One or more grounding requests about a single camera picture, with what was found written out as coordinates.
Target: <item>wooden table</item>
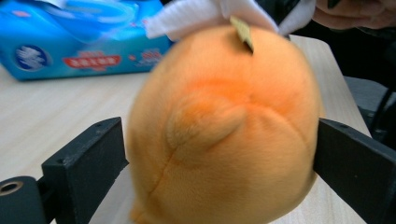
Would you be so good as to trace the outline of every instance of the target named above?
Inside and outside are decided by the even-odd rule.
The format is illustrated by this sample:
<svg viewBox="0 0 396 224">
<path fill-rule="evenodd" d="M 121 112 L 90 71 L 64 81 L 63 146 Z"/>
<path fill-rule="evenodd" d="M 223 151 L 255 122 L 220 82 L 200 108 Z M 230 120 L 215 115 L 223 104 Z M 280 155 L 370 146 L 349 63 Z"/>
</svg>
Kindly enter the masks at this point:
<svg viewBox="0 0 396 224">
<path fill-rule="evenodd" d="M 312 63 L 327 119 L 369 132 L 329 47 L 292 36 Z M 42 176 L 41 163 L 97 121 L 127 120 L 147 74 L 19 82 L 0 66 L 0 180 Z M 130 223 L 134 197 L 128 169 L 119 176 L 92 218 L 93 224 Z M 362 219 L 320 178 L 296 209 L 275 221 L 287 224 L 359 224 Z"/>
</svg>

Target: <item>orange plush toy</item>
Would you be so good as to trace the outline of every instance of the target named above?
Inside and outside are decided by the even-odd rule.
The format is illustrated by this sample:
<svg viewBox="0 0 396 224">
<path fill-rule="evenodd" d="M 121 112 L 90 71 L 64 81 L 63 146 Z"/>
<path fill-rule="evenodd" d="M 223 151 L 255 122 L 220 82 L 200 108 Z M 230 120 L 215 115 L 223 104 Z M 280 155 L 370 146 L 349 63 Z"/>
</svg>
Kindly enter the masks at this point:
<svg viewBox="0 0 396 224">
<path fill-rule="evenodd" d="M 137 96 L 126 135 L 139 224 L 261 224 L 315 180 L 321 100 L 304 55 L 231 25 L 175 44 Z"/>
</svg>

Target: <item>blue packaging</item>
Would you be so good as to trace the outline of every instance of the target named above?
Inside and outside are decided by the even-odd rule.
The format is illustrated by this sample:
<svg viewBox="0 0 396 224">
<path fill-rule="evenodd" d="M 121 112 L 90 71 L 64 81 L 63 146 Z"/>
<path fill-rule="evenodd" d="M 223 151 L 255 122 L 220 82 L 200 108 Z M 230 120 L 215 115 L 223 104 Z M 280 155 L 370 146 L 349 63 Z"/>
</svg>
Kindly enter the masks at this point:
<svg viewBox="0 0 396 224">
<path fill-rule="evenodd" d="M 148 72 L 168 51 L 146 38 L 159 0 L 0 3 L 0 62 L 18 80 Z"/>
</svg>

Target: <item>orange fabric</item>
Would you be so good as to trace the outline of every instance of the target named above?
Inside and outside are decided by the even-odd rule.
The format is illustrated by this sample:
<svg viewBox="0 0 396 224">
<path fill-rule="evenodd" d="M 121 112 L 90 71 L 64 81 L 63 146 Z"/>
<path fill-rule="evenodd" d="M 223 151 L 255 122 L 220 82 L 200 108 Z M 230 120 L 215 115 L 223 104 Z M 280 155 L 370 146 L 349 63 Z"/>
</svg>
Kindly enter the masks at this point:
<svg viewBox="0 0 396 224">
<path fill-rule="evenodd" d="M 321 101 L 303 54 L 251 28 L 189 35 L 135 99 L 126 146 L 139 224 L 261 224 L 312 187 Z"/>
</svg>

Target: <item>white tissue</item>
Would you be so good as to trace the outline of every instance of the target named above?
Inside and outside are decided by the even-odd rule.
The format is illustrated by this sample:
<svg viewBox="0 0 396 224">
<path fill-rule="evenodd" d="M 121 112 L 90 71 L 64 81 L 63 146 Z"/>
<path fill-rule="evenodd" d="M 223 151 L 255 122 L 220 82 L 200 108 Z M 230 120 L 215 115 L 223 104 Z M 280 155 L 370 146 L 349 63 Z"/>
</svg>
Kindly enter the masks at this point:
<svg viewBox="0 0 396 224">
<path fill-rule="evenodd" d="M 148 19 L 147 37 L 168 35 L 170 39 L 177 40 L 205 27 L 228 23 L 231 16 L 250 25 L 287 35 L 309 23 L 315 3 L 316 0 L 301 0 L 277 26 L 254 0 L 176 0 Z"/>
</svg>

